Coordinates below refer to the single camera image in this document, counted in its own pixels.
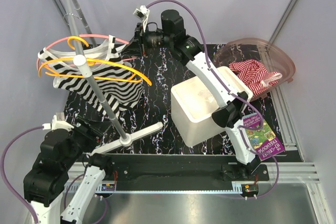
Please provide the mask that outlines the black white striped tank top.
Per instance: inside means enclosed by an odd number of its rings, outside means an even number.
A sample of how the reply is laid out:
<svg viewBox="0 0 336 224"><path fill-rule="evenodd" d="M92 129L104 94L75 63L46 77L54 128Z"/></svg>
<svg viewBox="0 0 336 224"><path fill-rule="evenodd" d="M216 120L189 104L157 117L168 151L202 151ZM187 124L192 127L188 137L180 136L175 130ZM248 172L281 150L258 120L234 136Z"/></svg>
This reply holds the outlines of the black white striped tank top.
<svg viewBox="0 0 336 224"><path fill-rule="evenodd" d="M109 61L131 68L132 65L121 58L120 51L123 46L118 48L115 45L118 39L112 35L102 38L104 41L97 47L84 49L86 58ZM61 52L50 47L45 47L38 53L39 62L41 64L45 63L48 74L54 78L54 88L68 90L80 95L98 112L106 115L90 84L81 76L81 72L73 64L73 61L51 62L52 60L74 56L74 51ZM119 116L121 111L134 108L139 103L144 88L142 80L135 73L125 68L100 62L90 62L89 65L95 81L116 116Z"/></svg>

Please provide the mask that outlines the red white striped tank top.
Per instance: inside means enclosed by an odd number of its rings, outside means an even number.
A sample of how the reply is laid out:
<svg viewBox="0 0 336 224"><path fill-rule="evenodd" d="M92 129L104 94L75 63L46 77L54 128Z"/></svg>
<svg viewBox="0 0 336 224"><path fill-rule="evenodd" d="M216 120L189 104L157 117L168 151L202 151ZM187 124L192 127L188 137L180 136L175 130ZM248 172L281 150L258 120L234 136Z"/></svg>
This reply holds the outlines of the red white striped tank top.
<svg viewBox="0 0 336 224"><path fill-rule="evenodd" d="M282 78L280 72L269 72L263 63L254 59L231 62L229 69L253 92L253 98L267 92Z"/></svg>

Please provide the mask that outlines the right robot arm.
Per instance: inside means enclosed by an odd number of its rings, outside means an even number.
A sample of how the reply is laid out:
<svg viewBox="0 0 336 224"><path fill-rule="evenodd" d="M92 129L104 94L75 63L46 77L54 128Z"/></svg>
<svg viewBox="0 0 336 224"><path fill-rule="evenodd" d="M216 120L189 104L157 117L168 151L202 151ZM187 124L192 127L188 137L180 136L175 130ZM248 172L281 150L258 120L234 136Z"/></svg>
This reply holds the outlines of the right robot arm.
<svg viewBox="0 0 336 224"><path fill-rule="evenodd" d="M239 176L250 180L257 174L260 158L248 138L243 125L243 111L249 103L247 91L238 91L210 61L205 44L187 34L184 19L178 11L167 9L161 13L161 28L148 29L150 10L142 5L134 11L140 19L134 36L123 52L145 55L147 50L166 48L174 59L194 73L214 96L218 109L211 113L211 123L224 129L229 136L238 162Z"/></svg>

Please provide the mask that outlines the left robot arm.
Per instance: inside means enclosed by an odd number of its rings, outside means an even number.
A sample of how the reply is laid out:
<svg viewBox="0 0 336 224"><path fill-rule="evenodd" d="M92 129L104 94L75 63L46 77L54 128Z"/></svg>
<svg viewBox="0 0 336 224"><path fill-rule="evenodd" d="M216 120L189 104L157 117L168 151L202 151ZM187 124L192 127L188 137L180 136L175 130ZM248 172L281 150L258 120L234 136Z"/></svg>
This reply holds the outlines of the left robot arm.
<svg viewBox="0 0 336 224"><path fill-rule="evenodd" d="M77 118L74 124L53 121L40 145L40 152L25 176L24 198L33 223L82 223L97 187L113 174L111 157L94 153L103 132L91 121ZM83 180L71 202L60 209L68 172L84 153L90 158Z"/></svg>

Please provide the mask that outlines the white clothes rack base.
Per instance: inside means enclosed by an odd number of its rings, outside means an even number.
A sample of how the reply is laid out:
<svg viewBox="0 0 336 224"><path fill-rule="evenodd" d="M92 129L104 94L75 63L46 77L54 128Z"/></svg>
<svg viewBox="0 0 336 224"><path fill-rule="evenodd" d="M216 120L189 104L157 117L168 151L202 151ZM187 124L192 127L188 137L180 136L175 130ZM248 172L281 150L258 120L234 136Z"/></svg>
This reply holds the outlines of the white clothes rack base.
<svg viewBox="0 0 336 224"><path fill-rule="evenodd" d="M134 133L127 133L126 134L126 139L124 140L122 137L120 137L118 140L115 140L111 143L105 144L101 147L98 147L94 149L90 155L92 156L95 153L98 154L105 154L108 153L114 149L120 148L120 147L128 147L130 146L134 141L137 141L141 138L150 136L156 132L158 132L161 128L163 127L162 122L157 122L151 126L148 126L146 128L143 128L139 131L136 131Z"/></svg>

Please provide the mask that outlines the black marble pattern mat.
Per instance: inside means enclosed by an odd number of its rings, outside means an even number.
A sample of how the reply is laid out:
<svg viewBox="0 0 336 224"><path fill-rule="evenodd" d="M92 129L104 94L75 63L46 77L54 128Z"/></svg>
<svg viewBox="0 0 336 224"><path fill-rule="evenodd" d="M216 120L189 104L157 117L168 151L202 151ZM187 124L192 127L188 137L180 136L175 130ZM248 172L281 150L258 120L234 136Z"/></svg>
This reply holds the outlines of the black marble pattern mat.
<svg viewBox="0 0 336 224"><path fill-rule="evenodd" d="M132 110L120 112L120 123L125 131L132 133L156 122L162 122L163 128L156 134L134 141L129 147L122 147L113 153L121 154L180 154L180 155L234 155L234 150L225 132L214 136L201 144L187 147L171 119L171 87L194 75L175 61L166 49L152 50L148 57L132 61L134 68L144 73L152 81L148 86L144 83L142 100ZM280 128L271 94L264 99L252 102L261 112L264 120L274 131L278 139L285 140L284 130ZM65 119L73 123L80 115L88 120L109 121L108 117L97 112L91 105L76 93L70 92L64 108ZM119 135L109 123L103 123L101 130L105 132L103 143L116 140Z"/></svg>

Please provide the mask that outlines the white foam box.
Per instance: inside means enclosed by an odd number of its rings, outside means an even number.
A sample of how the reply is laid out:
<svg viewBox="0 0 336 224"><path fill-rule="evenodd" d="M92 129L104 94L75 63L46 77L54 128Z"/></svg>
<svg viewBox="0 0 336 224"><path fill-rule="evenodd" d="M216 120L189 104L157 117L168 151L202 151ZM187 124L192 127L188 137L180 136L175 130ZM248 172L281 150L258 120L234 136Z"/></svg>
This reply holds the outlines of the white foam box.
<svg viewBox="0 0 336 224"><path fill-rule="evenodd" d="M225 132L212 119L218 108L214 96L198 77L171 88L171 117L188 147Z"/></svg>

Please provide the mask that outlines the purple children's book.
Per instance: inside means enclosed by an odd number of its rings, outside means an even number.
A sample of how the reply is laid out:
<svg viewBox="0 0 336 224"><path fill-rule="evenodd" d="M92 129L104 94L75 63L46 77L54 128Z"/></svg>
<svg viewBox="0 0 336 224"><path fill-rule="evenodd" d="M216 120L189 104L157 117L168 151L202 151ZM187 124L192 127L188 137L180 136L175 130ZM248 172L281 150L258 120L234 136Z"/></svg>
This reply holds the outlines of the purple children's book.
<svg viewBox="0 0 336 224"><path fill-rule="evenodd" d="M285 155L285 147L282 142L276 137L274 131L269 124L263 119L262 129L256 131L245 129L248 141L255 151L261 155L261 161L265 161L272 156Z"/></svg>

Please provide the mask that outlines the aluminium frame rail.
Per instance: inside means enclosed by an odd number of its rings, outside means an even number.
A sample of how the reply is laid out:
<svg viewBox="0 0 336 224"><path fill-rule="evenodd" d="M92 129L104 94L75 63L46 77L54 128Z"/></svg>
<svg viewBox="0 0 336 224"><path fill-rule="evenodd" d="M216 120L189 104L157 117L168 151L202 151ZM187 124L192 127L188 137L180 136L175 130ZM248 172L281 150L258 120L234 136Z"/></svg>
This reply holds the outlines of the aluminium frame rail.
<svg viewBox="0 0 336 224"><path fill-rule="evenodd" d="M276 88L274 91L270 92L272 96L272 100L275 106L275 111L277 112L277 117L280 119L280 128L284 130L285 140L283 142L286 147L285 155L278 155L277 160L280 163L284 162L303 162L303 152L301 145L299 143L299 136L297 134L297 130L289 113L289 108L286 103L286 99L283 96L283 92ZM179 154L151 154L151 155L179 155Z"/></svg>

